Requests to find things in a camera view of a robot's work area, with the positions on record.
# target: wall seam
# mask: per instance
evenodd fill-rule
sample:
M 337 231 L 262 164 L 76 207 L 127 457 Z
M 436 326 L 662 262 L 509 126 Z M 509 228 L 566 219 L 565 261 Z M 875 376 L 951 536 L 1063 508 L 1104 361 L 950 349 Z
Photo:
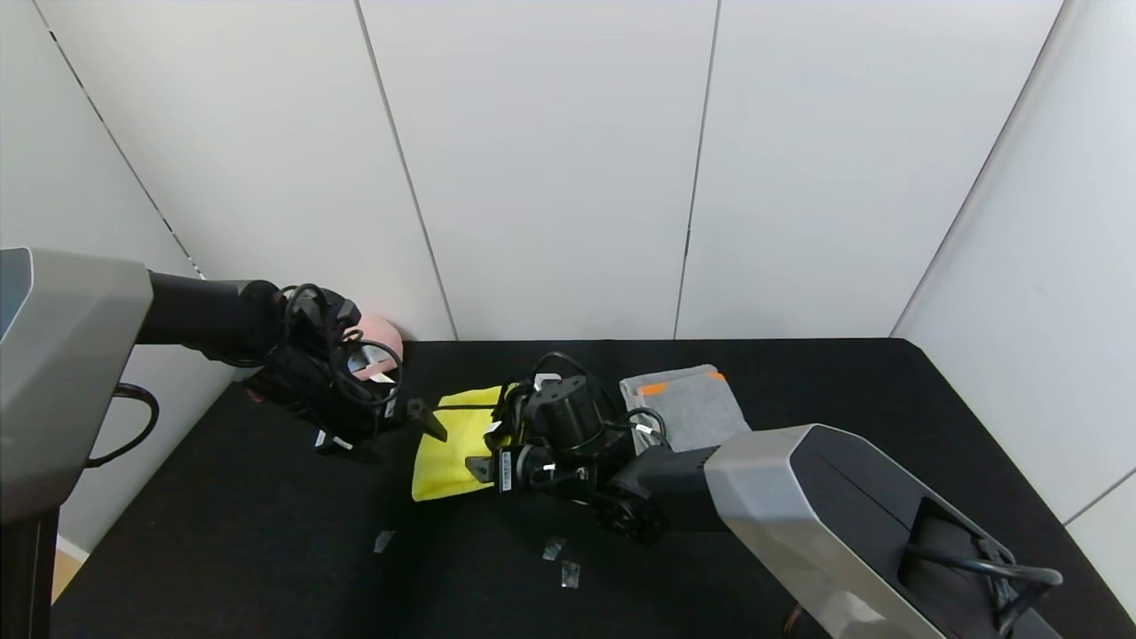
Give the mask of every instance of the wall seam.
M 193 271 L 198 274 L 198 277 L 204 280 L 206 279 L 204 273 L 202 273 L 201 268 L 198 267 L 198 262 L 193 259 L 193 256 L 190 255 L 189 250 L 186 250 L 185 244 L 182 243 L 182 239 L 177 236 L 177 233 L 174 231 L 174 227 L 170 226 L 169 221 L 166 219 L 165 215 L 162 215 L 161 208 L 158 206 L 158 202 L 153 200 L 153 196 L 151 196 L 150 190 L 145 188 L 145 183 L 142 182 L 142 177 L 139 176 L 139 172 L 134 168 L 134 165 L 131 164 L 131 159 L 126 157 L 126 152 L 123 151 L 123 146 L 118 143 L 118 139 L 115 138 L 115 133 L 110 130 L 110 126 L 107 124 L 107 121 L 102 117 L 102 111 L 99 110 L 98 105 L 94 103 L 94 99 L 91 98 L 91 94 L 86 91 L 86 86 L 83 84 L 83 80 L 78 76 L 78 72 L 75 70 L 75 66 L 72 65 L 70 58 L 67 57 L 67 51 L 64 50 L 62 43 L 60 43 L 59 39 L 56 36 L 55 30 L 52 30 L 51 24 L 48 23 L 48 17 L 43 15 L 43 9 L 40 8 L 39 0 L 32 0 L 32 6 L 35 7 L 35 13 L 40 15 L 40 20 L 43 23 L 44 28 L 48 30 L 48 35 L 50 35 L 51 41 L 56 43 L 56 49 L 58 49 L 59 55 L 62 56 L 64 63 L 67 64 L 67 68 L 72 72 L 72 77 L 75 78 L 75 83 L 78 84 L 78 88 L 83 91 L 83 96 L 86 97 L 86 102 L 91 105 L 91 109 L 94 111 L 95 117 L 98 117 L 99 123 L 102 124 L 102 130 L 107 132 L 107 135 L 110 138 L 110 142 L 115 146 L 115 149 L 118 151 L 118 156 L 123 158 L 124 163 L 126 163 L 126 168 L 131 171 L 131 175 L 134 176 L 134 181 L 137 182 L 139 188 L 142 189 L 142 193 L 145 194 L 145 199 L 149 200 L 150 206 L 153 207 L 153 211 L 158 214 L 158 218 L 161 219 L 161 223 L 166 225 L 166 231 L 169 231 L 169 235 L 174 238 L 174 243 L 176 243 L 177 248 L 181 249 L 183 255 L 185 255 L 185 259 L 189 260 L 190 266 L 193 267 Z
M 399 136 L 399 128 L 394 124 L 394 111 L 391 109 L 391 100 L 386 97 L 386 85 L 383 84 L 383 74 L 378 69 L 378 58 L 375 56 L 375 47 L 370 41 L 370 32 L 367 31 L 367 18 L 362 13 L 360 0 L 354 0 L 356 15 L 359 18 L 359 28 L 362 31 L 362 41 L 367 47 L 367 57 L 370 58 L 370 68 L 375 72 L 375 82 L 378 84 L 378 94 L 383 99 L 383 110 L 386 113 L 386 123 L 391 127 L 391 135 L 394 138 L 394 148 L 399 152 L 399 161 L 402 164 L 402 173 L 407 179 L 407 188 L 410 189 L 410 199 L 415 204 L 415 213 L 418 215 L 418 225 L 423 230 L 423 240 L 426 242 L 426 252 L 429 254 L 429 262 L 434 266 L 434 277 L 437 280 L 437 289 L 442 294 L 442 305 L 445 307 L 445 315 L 450 320 L 450 330 L 453 331 L 453 339 L 461 341 L 458 335 L 458 324 L 453 320 L 453 310 L 450 308 L 450 298 L 445 294 L 445 284 L 442 282 L 442 271 L 437 266 L 437 257 L 434 255 L 434 246 L 429 240 L 429 231 L 426 229 L 426 218 L 423 217 L 421 205 L 418 204 L 418 191 L 415 189 L 415 181 L 410 177 L 410 165 L 407 164 L 407 155 L 402 150 L 402 139 Z
M 1092 500 L 1089 500 L 1088 504 L 1085 504 L 1085 506 L 1081 507 L 1081 509 L 1079 509 L 1076 513 L 1074 513 L 1071 517 L 1069 517 L 1068 520 L 1061 522 L 1061 525 L 1068 528 L 1069 524 L 1071 524 L 1075 521 L 1077 521 L 1077 517 L 1079 517 L 1079 516 L 1084 515 L 1085 513 L 1089 512 L 1093 508 L 1093 506 L 1096 506 L 1097 504 L 1100 504 L 1101 500 L 1103 500 L 1105 497 L 1108 497 L 1109 495 L 1111 495 L 1113 490 L 1120 488 L 1133 475 L 1136 475 L 1136 468 L 1133 468 L 1133 470 L 1128 471 L 1127 473 L 1125 473 L 1124 476 L 1121 476 L 1120 479 L 1118 479 L 1112 486 L 1110 486 L 1109 488 L 1105 488 L 1104 492 L 1097 495 L 1095 498 L 1093 498 Z
M 707 86 L 702 96 L 702 121 L 699 124 L 699 147 L 694 155 L 694 180 L 691 184 L 691 209 L 686 215 L 686 242 L 683 246 L 683 269 L 678 275 L 678 300 L 675 302 L 675 330 L 670 339 L 678 339 L 678 317 L 683 310 L 683 287 L 686 285 L 686 259 L 691 255 L 691 229 L 694 224 L 694 198 L 699 192 L 699 168 L 702 166 L 702 140 L 707 131 L 707 107 L 710 105 L 710 80 L 713 76 L 713 57 L 718 50 L 718 20 L 721 17 L 721 0 L 713 13 L 713 32 L 710 36 L 710 61 L 707 65 Z
M 979 193 L 983 190 L 989 167 L 994 165 L 999 150 L 1006 143 L 1006 140 L 1012 134 L 1014 125 L 1020 117 L 1022 105 L 1026 103 L 1028 96 L 1034 91 L 1034 85 L 1042 73 L 1041 69 L 1045 66 L 1045 60 L 1056 55 L 1055 50 L 1059 44 L 1058 41 L 1060 40 L 1060 25 L 1064 24 L 1069 19 L 1068 15 L 1072 11 L 1071 7 L 1076 3 L 1076 1 L 1077 0 L 1064 0 L 1061 3 L 1061 7 L 1058 8 L 1058 13 L 1053 17 L 1053 24 L 1050 26 L 1049 33 L 1045 34 L 1045 41 L 1042 42 L 1042 48 L 1037 51 L 1037 58 L 1034 59 L 1034 65 L 1029 68 L 1029 74 L 1026 75 L 1026 81 L 1021 84 L 1021 91 L 1018 92 L 1018 98 L 1013 101 L 1013 106 L 1010 108 L 1010 113 L 1006 115 L 1005 122 L 1002 123 L 1002 128 L 999 130 L 997 136 L 994 138 L 994 143 L 991 146 L 989 152 L 986 153 L 986 159 L 983 161 L 982 168 L 978 169 L 978 174 L 975 175 L 975 181 L 970 185 L 967 197 L 963 198 L 962 205 L 959 206 L 959 213 L 954 215 L 954 219 L 952 219 L 951 225 L 947 226 L 946 233 L 943 235 L 943 240 L 939 241 L 938 248 L 935 249 L 935 255 L 932 256 L 930 262 L 927 263 L 927 268 L 924 271 L 922 276 L 919 277 L 919 283 L 916 284 L 907 305 L 904 305 L 903 310 L 900 312 L 900 316 L 895 321 L 895 325 L 892 327 L 889 337 L 897 338 L 907 329 L 907 325 L 911 322 L 911 316 L 914 313 L 914 309 L 919 306 L 920 300 L 927 294 L 930 281 L 935 276 L 934 273 L 936 272 L 937 263 L 944 258 L 945 252 L 949 250 L 949 246 L 952 243 L 953 238 L 959 234 L 962 225 L 966 224 L 970 217 L 972 217 L 971 210 L 974 208 L 976 193 Z

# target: black tabletop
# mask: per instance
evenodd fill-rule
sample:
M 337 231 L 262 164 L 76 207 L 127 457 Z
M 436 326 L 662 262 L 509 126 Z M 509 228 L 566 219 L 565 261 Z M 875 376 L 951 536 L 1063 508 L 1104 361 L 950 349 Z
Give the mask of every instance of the black tabletop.
M 713 364 L 754 429 L 861 434 L 1018 561 L 1066 583 L 1039 606 L 1066 639 L 1136 637 L 1069 534 L 919 349 L 902 340 L 423 342 L 404 397 L 524 375 L 563 350 L 607 380 Z M 793 601 L 729 534 L 638 547 L 543 495 L 414 504 L 417 434 L 362 466 L 231 388 L 127 508 L 52 613 L 56 637 L 779 637 Z M 395 531 L 376 554 L 376 537 Z M 579 588 L 545 540 L 568 540 Z

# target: orange tag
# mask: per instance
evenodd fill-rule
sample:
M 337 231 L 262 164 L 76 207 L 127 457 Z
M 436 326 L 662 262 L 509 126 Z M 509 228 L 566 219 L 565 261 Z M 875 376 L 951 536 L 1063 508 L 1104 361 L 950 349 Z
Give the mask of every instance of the orange tag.
M 667 382 L 659 382 L 657 384 L 648 384 L 645 387 L 640 387 L 640 395 L 646 397 L 649 395 L 659 395 L 667 389 Z

